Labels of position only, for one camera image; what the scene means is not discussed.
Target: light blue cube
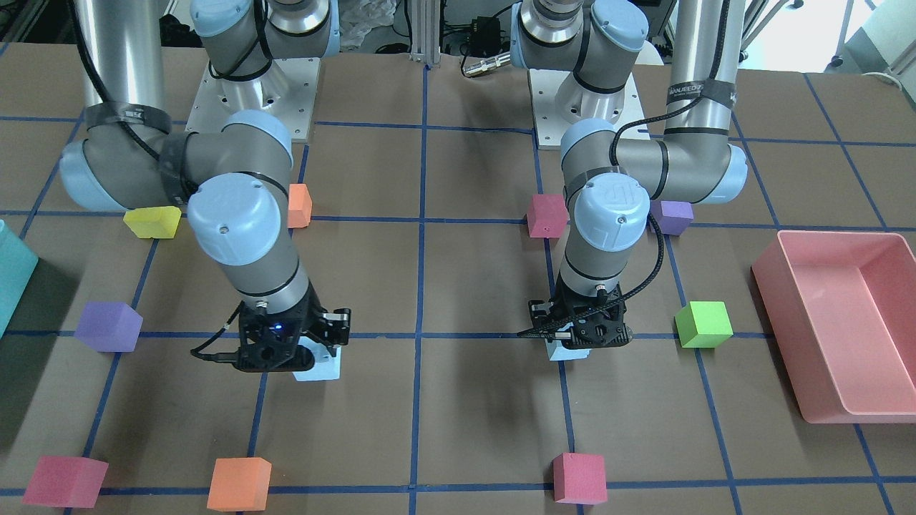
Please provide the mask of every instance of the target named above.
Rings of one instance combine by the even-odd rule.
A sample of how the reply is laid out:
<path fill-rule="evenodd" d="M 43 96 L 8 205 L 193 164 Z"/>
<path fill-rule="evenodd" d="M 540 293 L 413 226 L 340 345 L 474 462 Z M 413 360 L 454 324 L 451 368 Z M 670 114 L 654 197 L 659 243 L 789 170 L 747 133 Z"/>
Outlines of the light blue cube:
<path fill-rule="evenodd" d="M 299 339 L 299 345 L 309 349 L 315 356 L 315 366 L 304 372 L 293 372 L 297 381 L 333 381 L 341 378 L 341 347 L 337 347 L 337 356 L 331 356 L 327 347 L 305 336 Z"/>
<path fill-rule="evenodd" d="M 37 264 L 38 256 L 0 220 L 0 335 L 13 318 Z"/>

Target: foam cube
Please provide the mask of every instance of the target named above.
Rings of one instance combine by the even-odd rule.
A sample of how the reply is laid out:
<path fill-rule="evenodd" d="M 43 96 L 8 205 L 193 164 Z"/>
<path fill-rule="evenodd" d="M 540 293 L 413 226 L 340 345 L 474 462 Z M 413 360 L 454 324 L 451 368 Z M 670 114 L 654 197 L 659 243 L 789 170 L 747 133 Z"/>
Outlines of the foam cube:
<path fill-rule="evenodd" d="M 264 458 L 219 458 L 213 468 L 207 508 L 263 511 L 267 508 L 270 462 Z"/>
<path fill-rule="evenodd" d="M 652 201 L 649 212 L 664 235 L 680 236 L 693 221 L 693 206 L 690 203 Z M 649 225 L 649 230 L 655 232 L 652 225 Z"/>
<path fill-rule="evenodd" d="M 715 348 L 734 334 L 725 303 L 691 301 L 674 317 L 682 347 Z"/>
<path fill-rule="evenodd" d="M 311 195 L 309 195 L 309 188 L 305 184 L 290 184 L 287 226 L 294 229 L 307 227 L 310 223 Z"/>
<path fill-rule="evenodd" d="M 26 290 L 38 256 L 0 220 L 0 336 Z"/>
<path fill-rule="evenodd" d="M 171 239 L 180 220 L 181 209 L 173 205 L 141 207 L 124 213 L 124 223 L 138 238 Z"/>
<path fill-rule="evenodd" d="M 94 508 L 108 464 L 89 458 L 41 456 L 23 504 L 52 508 Z"/>
<path fill-rule="evenodd" d="M 532 238 L 559 238 L 570 219 L 562 195 L 531 195 L 527 217 Z"/>
<path fill-rule="evenodd" d="M 99 352 L 131 352 L 142 323 L 123 302 L 86 302 L 73 336 Z"/>
<path fill-rule="evenodd" d="M 607 502 L 605 457 L 563 453 L 553 458 L 553 500 L 588 505 Z"/>
<path fill-rule="evenodd" d="M 570 361 L 572 359 L 586 359 L 592 349 L 568 349 L 560 340 L 547 342 L 547 358 L 550 361 Z"/>

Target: black cable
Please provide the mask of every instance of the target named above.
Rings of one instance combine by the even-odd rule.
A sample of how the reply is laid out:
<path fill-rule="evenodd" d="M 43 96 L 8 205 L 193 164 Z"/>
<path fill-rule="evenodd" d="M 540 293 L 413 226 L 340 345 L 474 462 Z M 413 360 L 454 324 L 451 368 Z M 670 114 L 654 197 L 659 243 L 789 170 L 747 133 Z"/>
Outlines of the black cable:
<path fill-rule="evenodd" d="M 511 9 L 513 5 L 515 5 L 515 4 L 506 5 L 506 6 L 503 7 L 502 9 L 499 9 L 498 11 L 496 11 L 496 14 L 492 15 L 492 16 L 490 17 L 490 19 L 486 20 L 486 22 L 485 22 L 482 26 L 480 26 L 480 30 L 479 30 L 479 31 L 480 31 L 480 32 L 484 32 L 484 29 L 486 29 L 487 27 L 489 27 L 490 24 L 493 23 L 493 20 L 497 19 L 497 18 L 499 17 L 499 15 L 501 15 L 501 14 L 505 13 L 506 11 L 508 11 L 509 9 Z M 467 62 L 467 53 L 468 53 L 468 51 L 470 51 L 470 46 L 466 47 L 465 50 L 462 51 L 461 64 L 458 66 L 458 70 L 461 71 L 461 74 L 462 74 L 462 76 L 463 76 L 465 79 L 473 79 L 473 77 L 468 77 L 467 74 L 464 73 L 464 64 Z"/>
<path fill-rule="evenodd" d="M 223 333 L 225 333 L 226 330 L 229 329 L 229 326 L 235 320 L 235 317 L 238 316 L 238 313 L 242 311 L 242 304 L 243 304 L 242 302 L 239 302 L 238 305 L 235 306 L 235 311 L 232 312 L 232 315 L 229 316 L 229 320 L 226 320 L 226 323 L 223 324 L 223 327 L 220 328 L 219 331 L 214 333 L 213 336 L 208 338 L 206 342 L 203 342 L 203 344 L 198 345 L 194 347 L 193 349 L 191 349 L 191 356 L 194 356 L 198 359 L 202 359 L 204 361 L 214 361 L 217 359 L 217 357 L 220 357 L 220 358 L 225 357 L 219 354 L 201 354 L 201 351 L 207 348 L 208 346 L 210 346 L 210 344 L 212 344 L 216 340 L 218 340 L 220 336 L 222 336 Z"/>
<path fill-rule="evenodd" d="M 410 40 L 410 45 L 413 45 L 413 26 L 410 24 L 410 6 L 408 5 L 408 0 L 404 0 L 404 21 L 407 22 L 407 39 Z"/>
<path fill-rule="evenodd" d="M 665 260 L 665 239 L 661 233 L 661 228 L 659 227 L 659 223 L 656 222 L 655 217 L 652 216 L 652 214 L 649 214 L 649 224 L 652 225 L 652 230 L 655 231 L 655 237 L 659 244 L 659 253 L 658 253 L 658 257 L 655 260 L 655 267 L 652 268 L 652 271 L 649 273 L 646 279 L 640 282 L 636 288 L 600 306 L 589 308 L 585 310 L 584 312 L 574 313 L 556 322 L 545 323 L 544 325 L 538 328 L 532 327 L 531 329 L 526 329 L 525 331 L 516 333 L 516 336 L 519 338 L 551 338 L 553 337 L 553 333 L 557 329 L 560 329 L 567 323 L 571 323 L 575 320 L 579 320 L 583 318 L 588 318 L 598 312 L 605 312 L 613 308 L 614 306 L 618 305 L 621 302 L 628 301 L 629 299 L 635 297 L 638 293 L 646 289 L 646 287 L 648 287 L 648 285 L 656 278 L 656 276 L 659 275 L 659 272 L 661 271 L 661 265 L 662 263 L 664 263 L 664 260 Z"/>
<path fill-rule="evenodd" d="M 395 4 L 395 12 L 396 12 L 396 13 L 397 13 L 398 7 L 400 7 L 400 5 L 401 5 L 401 0 L 398 0 L 398 2 Z M 391 30 L 392 30 L 395 34 L 401 36 L 402 38 L 408 38 L 408 37 L 409 37 L 407 34 L 401 34 L 400 32 L 398 32 L 398 30 L 395 28 L 395 21 L 394 21 L 394 19 L 391 20 Z"/>
<path fill-rule="evenodd" d="M 728 8 L 730 5 L 731 5 L 731 0 L 723 0 L 722 9 L 719 11 L 719 28 L 718 28 L 718 33 L 716 34 L 716 38 L 715 38 L 715 51 L 713 52 L 713 64 L 710 67 L 709 76 L 707 77 L 707 79 L 710 81 L 715 80 L 715 76 L 719 74 L 719 66 L 722 64 L 722 50 L 725 47 L 725 29 L 728 25 Z M 624 133 L 624 131 L 626 131 L 629 128 L 635 127 L 635 126 L 641 126 L 643 124 L 653 124 L 655 122 L 661 122 L 661 121 L 673 118 L 675 116 L 683 115 L 687 111 L 690 111 L 691 109 L 693 109 L 697 104 L 700 103 L 701 100 L 703 100 L 702 96 L 698 96 L 694 98 L 692 101 L 690 101 L 684 107 L 681 107 L 680 109 L 672 111 L 666 115 L 653 116 L 651 118 L 643 118 L 642 120 L 630 122 L 620 127 L 620 130 L 618 130 L 617 133 L 614 134 L 614 140 L 611 141 L 611 150 L 610 150 L 611 164 L 613 166 L 618 166 L 620 164 L 620 162 L 617 161 L 617 144 L 620 142 L 620 136 Z"/>
<path fill-rule="evenodd" d="M 76 39 L 76 50 L 80 54 L 82 68 L 86 71 L 86 75 L 89 76 L 89 82 L 93 84 L 93 88 L 95 89 L 95 92 L 98 93 L 99 98 L 102 99 L 102 102 L 111 102 L 111 94 L 108 92 L 108 89 L 105 88 L 104 83 L 102 83 L 102 77 L 99 76 L 99 72 L 93 65 L 92 56 L 89 55 L 89 50 L 86 49 L 86 40 L 82 35 L 82 26 L 80 25 L 80 18 L 76 14 L 76 3 L 74 0 L 69 0 L 67 2 L 67 7 L 70 9 L 70 16 L 73 20 L 73 36 Z M 159 161 L 158 152 L 154 150 L 150 145 L 148 145 L 142 137 L 138 136 L 130 124 L 127 122 L 118 122 L 118 126 L 124 130 L 125 134 L 127 134 L 127 137 L 131 138 L 134 143 L 136 143 L 147 154 L 149 154 L 152 159 Z"/>

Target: black strap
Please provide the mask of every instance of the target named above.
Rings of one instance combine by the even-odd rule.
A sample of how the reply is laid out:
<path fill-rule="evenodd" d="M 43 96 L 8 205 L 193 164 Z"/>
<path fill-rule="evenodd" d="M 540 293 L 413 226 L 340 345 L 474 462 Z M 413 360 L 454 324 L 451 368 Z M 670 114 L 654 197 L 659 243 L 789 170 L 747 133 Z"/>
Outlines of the black strap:
<path fill-rule="evenodd" d="M 667 104 L 681 100 L 693 100 L 696 97 L 708 98 L 732 109 L 737 101 L 737 89 L 731 82 L 717 81 L 716 79 L 681 82 L 668 88 Z"/>
<path fill-rule="evenodd" d="M 264 33 L 264 26 L 267 24 L 267 13 L 264 12 L 264 4 L 261 0 L 255 0 L 255 30 L 257 30 L 257 40 L 261 43 L 261 51 L 264 57 L 273 60 L 274 56 L 267 45 L 267 35 Z"/>
<path fill-rule="evenodd" d="M 188 179 L 184 173 L 184 155 L 188 147 L 188 138 L 196 132 L 176 131 L 162 141 L 159 151 L 159 177 L 166 195 L 174 205 L 185 205 L 191 195 L 197 192 L 198 185 Z"/>
<path fill-rule="evenodd" d="M 165 134 L 171 132 L 171 117 L 165 111 L 142 104 L 102 102 L 86 109 L 86 126 L 125 122 L 153 127 Z"/>
<path fill-rule="evenodd" d="M 614 167 L 601 167 L 601 168 L 595 168 L 595 169 L 591 169 L 591 170 L 588 170 L 588 171 L 584 171 L 584 172 L 580 173 L 579 175 L 573 177 L 573 178 L 572 178 L 572 181 L 570 181 L 570 183 L 569 183 L 568 185 L 564 186 L 564 188 L 563 188 L 563 189 L 565 190 L 565 192 L 567 193 L 567 195 L 566 195 L 566 210 L 568 211 L 569 208 L 570 208 L 569 202 L 570 202 L 570 200 L 573 198 L 573 195 L 575 195 L 579 190 L 581 190 L 582 188 L 584 188 L 584 187 L 585 187 L 585 184 L 586 184 L 588 181 L 590 181 L 590 180 L 593 179 L 594 177 L 597 177 L 597 176 L 601 175 L 602 173 L 609 173 L 609 172 L 612 172 L 612 171 L 615 171 L 615 170 L 614 170 Z"/>
<path fill-rule="evenodd" d="M 670 166 L 668 145 L 665 145 L 665 142 L 661 139 L 656 139 L 656 141 L 659 142 L 659 147 L 661 147 L 661 179 L 659 179 L 659 187 L 652 193 L 652 197 L 650 198 L 652 201 L 659 198 L 661 191 L 665 189 L 665 183 L 668 182 L 668 167 Z"/>

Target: floor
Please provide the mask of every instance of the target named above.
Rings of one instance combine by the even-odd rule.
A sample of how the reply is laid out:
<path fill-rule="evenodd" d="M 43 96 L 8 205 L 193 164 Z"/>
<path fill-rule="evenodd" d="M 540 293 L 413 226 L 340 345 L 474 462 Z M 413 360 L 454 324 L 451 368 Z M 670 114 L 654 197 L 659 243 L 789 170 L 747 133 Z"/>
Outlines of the floor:
<path fill-rule="evenodd" d="M 880 0 L 854 0 L 846 39 L 862 27 Z M 786 4 L 747 47 L 745 70 L 830 71 L 843 25 L 846 0 L 808 0 L 798 9 Z"/>
<path fill-rule="evenodd" d="M 165 60 L 182 118 L 206 56 Z M 663 111 L 668 72 L 635 70 L 647 114 Z M 741 71 L 744 191 L 666 237 L 665 267 L 628 304 L 636 341 L 557 364 L 513 338 L 564 245 L 522 219 L 531 194 L 562 189 L 557 153 L 534 147 L 525 73 L 327 60 L 291 171 L 314 222 L 293 239 L 354 333 L 343 377 L 304 384 L 188 356 L 237 298 L 185 222 L 174 240 L 138 240 L 67 198 L 57 159 L 84 137 L 79 76 L 71 47 L 0 47 L 0 215 L 41 257 L 0 340 L 0 513 L 69 511 L 21 505 L 40 455 L 108 462 L 99 514 L 207 513 L 214 460 L 246 455 L 273 464 L 276 514 L 916 513 L 916 426 L 805 422 L 749 270 L 781 228 L 916 246 L 916 114 L 896 89 Z M 651 269 L 653 237 L 625 287 Z M 135 352 L 72 337 L 101 300 L 143 315 Z M 691 300 L 725 301 L 736 336 L 681 349 L 672 319 Z M 551 459 L 571 450 L 605 456 L 609 502 L 553 503 Z"/>

